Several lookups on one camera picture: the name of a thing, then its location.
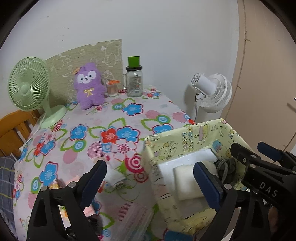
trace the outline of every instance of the plaid fabric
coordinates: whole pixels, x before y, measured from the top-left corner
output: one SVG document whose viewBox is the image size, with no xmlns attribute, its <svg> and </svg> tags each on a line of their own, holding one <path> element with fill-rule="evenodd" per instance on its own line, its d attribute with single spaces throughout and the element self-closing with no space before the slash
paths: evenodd
<svg viewBox="0 0 296 241">
<path fill-rule="evenodd" d="M 0 215 L 2 215 L 12 233 L 15 234 L 12 197 L 15 181 L 14 163 L 15 160 L 10 157 L 0 158 Z"/>
</svg>

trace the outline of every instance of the fan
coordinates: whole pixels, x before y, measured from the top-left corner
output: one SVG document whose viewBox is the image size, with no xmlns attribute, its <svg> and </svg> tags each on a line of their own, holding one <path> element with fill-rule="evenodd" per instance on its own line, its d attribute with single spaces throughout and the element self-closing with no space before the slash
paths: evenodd
<svg viewBox="0 0 296 241">
<path fill-rule="evenodd" d="M 45 111 L 41 128 L 57 123 L 67 112 L 62 105 L 49 107 L 49 73 L 46 63 L 36 57 L 19 61 L 8 81 L 8 94 L 13 104 L 22 111 L 32 111 L 43 106 Z"/>
<path fill-rule="evenodd" d="M 207 78 L 196 73 L 190 83 L 200 92 L 196 94 L 196 113 L 199 106 L 208 113 L 218 112 L 228 104 L 232 95 L 231 83 L 222 74 L 212 74 Z"/>
</svg>

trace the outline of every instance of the jar handle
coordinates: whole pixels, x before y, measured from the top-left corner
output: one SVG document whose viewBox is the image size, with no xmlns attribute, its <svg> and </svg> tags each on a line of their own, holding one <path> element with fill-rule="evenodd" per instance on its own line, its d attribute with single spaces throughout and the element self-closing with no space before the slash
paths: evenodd
<svg viewBox="0 0 296 241">
<path fill-rule="evenodd" d="M 126 90 L 126 74 L 123 74 L 122 77 L 123 77 L 122 85 L 123 85 L 123 88 Z"/>
</svg>

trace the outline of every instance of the green fan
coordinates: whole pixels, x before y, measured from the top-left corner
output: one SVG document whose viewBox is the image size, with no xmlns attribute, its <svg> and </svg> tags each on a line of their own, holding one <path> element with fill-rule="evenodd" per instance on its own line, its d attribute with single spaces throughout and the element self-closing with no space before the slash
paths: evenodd
<svg viewBox="0 0 296 241">
<path fill-rule="evenodd" d="M 67 112 L 63 105 L 50 108 L 49 73 L 46 63 L 36 57 L 24 58 L 15 65 L 8 81 L 8 94 L 20 110 L 32 111 L 43 106 L 46 116 L 41 128 L 53 126 Z"/>
</svg>

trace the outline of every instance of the table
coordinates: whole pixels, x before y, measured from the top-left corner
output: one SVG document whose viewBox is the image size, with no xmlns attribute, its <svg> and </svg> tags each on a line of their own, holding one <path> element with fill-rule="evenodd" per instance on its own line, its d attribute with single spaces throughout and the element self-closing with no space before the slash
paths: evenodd
<svg viewBox="0 0 296 241">
<path fill-rule="evenodd" d="M 147 135 L 193 124 L 193 120 L 154 87 L 139 98 L 124 90 L 106 103 L 81 110 L 79 103 L 66 105 L 68 111 L 55 126 L 40 129 L 30 137 L 15 164 L 13 191 L 15 226 L 20 241 L 26 240 L 30 214 L 39 189 L 54 179 L 66 182 L 90 171 L 98 159 L 108 168 L 124 174 L 120 189 L 104 181 L 96 195 L 97 213 L 103 221 L 103 241 L 111 240 L 114 227 L 132 202 L 153 209 L 145 240 L 162 240 L 166 230 L 154 200 L 147 173 L 140 165 L 143 140 Z M 118 151 L 121 146 L 127 152 Z"/>
</svg>

